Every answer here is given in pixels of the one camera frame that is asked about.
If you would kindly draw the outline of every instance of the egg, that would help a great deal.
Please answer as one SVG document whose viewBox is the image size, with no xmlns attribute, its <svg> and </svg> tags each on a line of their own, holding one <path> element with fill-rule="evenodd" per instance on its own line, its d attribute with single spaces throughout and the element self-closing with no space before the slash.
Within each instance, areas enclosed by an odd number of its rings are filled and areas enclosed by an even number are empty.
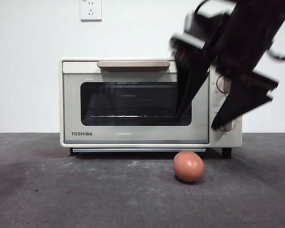
<svg viewBox="0 0 285 228">
<path fill-rule="evenodd" d="M 175 174 L 183 181 L 193 182 L 200 179 L 204 173 L 204 163 L 192 151 L 182 151 L 173 160 Z"/>
</svg>

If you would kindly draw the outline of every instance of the oven window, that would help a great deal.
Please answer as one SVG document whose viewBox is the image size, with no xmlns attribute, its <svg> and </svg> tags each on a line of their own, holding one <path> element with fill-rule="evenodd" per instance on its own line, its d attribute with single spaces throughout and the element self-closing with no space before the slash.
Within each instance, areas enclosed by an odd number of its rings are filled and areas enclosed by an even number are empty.
<svg viewBox="0 0 285 228">
<path fill-rule="evenodd" d="M 191 108 L 175 118 L 177 84 L 102 83 L 81 85 L 81 122 L 86 126 L 187 126 Z"/>
</svg>

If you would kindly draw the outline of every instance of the black cable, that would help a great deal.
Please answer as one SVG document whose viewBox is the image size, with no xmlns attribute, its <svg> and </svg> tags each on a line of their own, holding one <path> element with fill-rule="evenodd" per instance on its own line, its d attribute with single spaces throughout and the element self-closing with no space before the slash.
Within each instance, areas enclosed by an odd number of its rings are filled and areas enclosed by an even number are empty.
<svg viewBox="0 0 285 228">
<path fill-rule="evenodd" d="M 199 8 L 200 8 L 202 5 L 204 5 L 207 1 L 209 1 L 209 0 L 204 0 L 204 1 L 202 1 L 202 2 L 197 6 L 196 10 L 194 11 L 194 14 L 195 14 L 195 15 L 197 15 L 197 13 L 198 13 L 198 11 L 199 11 Z"/>
<path fill-rule="evenodd" d="M 279 61 L 285 61 L 285 56 L 282 56 L 282 55 L 278 55 L 278 54 L 275 54 L 275 53 L 273 53 L 271 50 L 268 50 L 267 51 L 268 52 L 268 54 L 269 54 L 269 56 L 271 57 L 271 58 L 274 58 L 274 59 L 277 59 L 277 60 L 279 60 Z"/>
</svg>

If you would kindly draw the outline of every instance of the wall socket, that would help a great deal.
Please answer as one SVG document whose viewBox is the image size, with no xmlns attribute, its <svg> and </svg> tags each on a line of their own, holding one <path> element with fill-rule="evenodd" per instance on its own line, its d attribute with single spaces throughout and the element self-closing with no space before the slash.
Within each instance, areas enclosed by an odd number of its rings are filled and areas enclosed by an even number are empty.
<svg viewBox="0 0 285 228">
<path fill-rule="evenodd" d="M 102 0 L 81 0 L 81 21 L 102 20 Z"/>
</svg>

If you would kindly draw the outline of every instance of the concrete floor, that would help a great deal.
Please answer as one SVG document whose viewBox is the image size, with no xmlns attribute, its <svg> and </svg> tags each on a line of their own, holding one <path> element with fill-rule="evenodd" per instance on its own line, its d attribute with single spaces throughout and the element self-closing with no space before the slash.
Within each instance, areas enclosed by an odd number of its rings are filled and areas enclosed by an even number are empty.
<svg viewBox="0 0 285 228">
<path fill-rule="evenodd" d="M 285 133 L 243 141 L 201 153 L 187 184 L 174 153 L 67 157 L 56 133 L 0 134 L 0 228 L 285 228 Z"/>
</svg>

